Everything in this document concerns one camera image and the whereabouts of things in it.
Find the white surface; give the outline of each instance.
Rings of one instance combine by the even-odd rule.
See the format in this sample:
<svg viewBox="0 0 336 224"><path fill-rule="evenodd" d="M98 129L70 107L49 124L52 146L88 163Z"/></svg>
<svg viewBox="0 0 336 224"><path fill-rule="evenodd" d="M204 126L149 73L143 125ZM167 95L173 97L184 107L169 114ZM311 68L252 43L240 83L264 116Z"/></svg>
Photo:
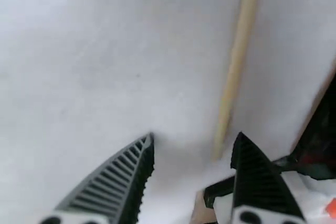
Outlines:
<svg viewBox="0 0 336 224"><path fill-rule="evenodd" d="M229 224L232 213L232 201L233 194L215 198L214 210L218 224Z"/></svg>
<svg viewBox="0 0 336 224"><path fill-rule="evenodd" d="M179 224L211 164L239 0L0 0L0 219L49 210L153 130L140 223ZM334 0L261 0L228 143L289 153L336 52Z"/></svg>
<svg viewBox="0 0 336 224"><path fill-rule="evenodd" d="M296 202L300 206L302 214L308 224L328 224L335 223L329 214L325 211L327 205L333 197L310 190L306 185L303 177L297 172L285 172L281 174L288 188L293 194Z"/></svg>

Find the wooden dowel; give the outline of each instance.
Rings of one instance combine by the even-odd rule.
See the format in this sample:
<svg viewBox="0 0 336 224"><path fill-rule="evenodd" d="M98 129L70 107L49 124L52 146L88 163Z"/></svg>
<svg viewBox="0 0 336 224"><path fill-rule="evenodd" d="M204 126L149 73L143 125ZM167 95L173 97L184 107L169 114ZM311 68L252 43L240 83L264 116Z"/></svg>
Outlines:
<svg viewBox="0 0 336 224"><path fill-rule="evenodd" d="M231 62L226 85L220 102L219 119L214 143L215 160L220 159L223 152L223 142L228 126L231 109L239 88L249 36L251 34L258 0L241 0L236 35L231 49Z"/></svg>

